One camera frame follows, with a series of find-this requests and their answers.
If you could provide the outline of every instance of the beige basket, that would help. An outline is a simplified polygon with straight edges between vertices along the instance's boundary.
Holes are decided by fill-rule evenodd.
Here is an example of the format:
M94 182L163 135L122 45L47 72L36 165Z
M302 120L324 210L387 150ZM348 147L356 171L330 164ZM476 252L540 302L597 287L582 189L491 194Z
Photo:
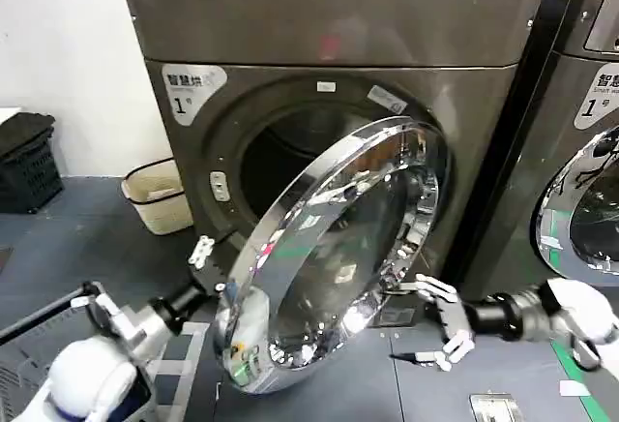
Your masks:
M132 170L121 188L142 222L156 235L166 235L193 225L173 158Z

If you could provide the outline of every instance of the label sticker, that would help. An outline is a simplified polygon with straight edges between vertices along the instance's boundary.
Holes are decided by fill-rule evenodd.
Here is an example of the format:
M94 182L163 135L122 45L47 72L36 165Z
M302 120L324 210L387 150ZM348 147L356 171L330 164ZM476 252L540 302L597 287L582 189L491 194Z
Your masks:
M228 80L227 73L220 66L165 64L162 75L172 114L186 127L192 124L204 103Z
M588 129L617 107L619 107L619 64L609 63L602 66L593 78L589 92L574 119L574 126L579 130Z
M381 88L378 85L371 87L368 93L368 99L389 109L394 114L402 114L408 106L406 101L401 100L393 93L388 92L386 89Z
M316 91L320 93L335 93L336 83L334 81L316 81Z
M561 247L561 243L554 236L542 235L540 237L540 242L543 245L549 246L550 248L554 248L555 250L563 250Z
M311 226L315 226L316 223L319 220L320 220L320 216L309 215L308 218L303 221L303 223L301 224L299 229L300 230L305 230L306 228L310 228Z

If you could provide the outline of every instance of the drum opening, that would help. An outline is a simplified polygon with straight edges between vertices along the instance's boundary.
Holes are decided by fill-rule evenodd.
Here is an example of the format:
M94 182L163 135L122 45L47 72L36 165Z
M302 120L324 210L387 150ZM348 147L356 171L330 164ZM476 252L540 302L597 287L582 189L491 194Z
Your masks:
M241 164L241 188L256 221L314 159L369 123L362 114L343 103L295 105L258 134Z

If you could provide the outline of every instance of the laundry basket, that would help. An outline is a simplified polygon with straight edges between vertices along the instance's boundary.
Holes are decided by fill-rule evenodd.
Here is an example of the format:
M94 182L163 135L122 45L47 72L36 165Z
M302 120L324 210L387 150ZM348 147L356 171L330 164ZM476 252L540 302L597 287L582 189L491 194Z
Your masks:
M166 235L193 225L173 158L132 170L121 187L142 222L156 235Z
M62 190L49 146L53 122L19 112L0 124L0 212L34 214Z

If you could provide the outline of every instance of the white wall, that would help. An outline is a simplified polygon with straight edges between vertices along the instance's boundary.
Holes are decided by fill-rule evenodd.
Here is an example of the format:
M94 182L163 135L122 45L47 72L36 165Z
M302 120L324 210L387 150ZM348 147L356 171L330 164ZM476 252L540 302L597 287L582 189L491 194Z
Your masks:
M56 117L63 174L171 154L125 0L0 0L0 106Z

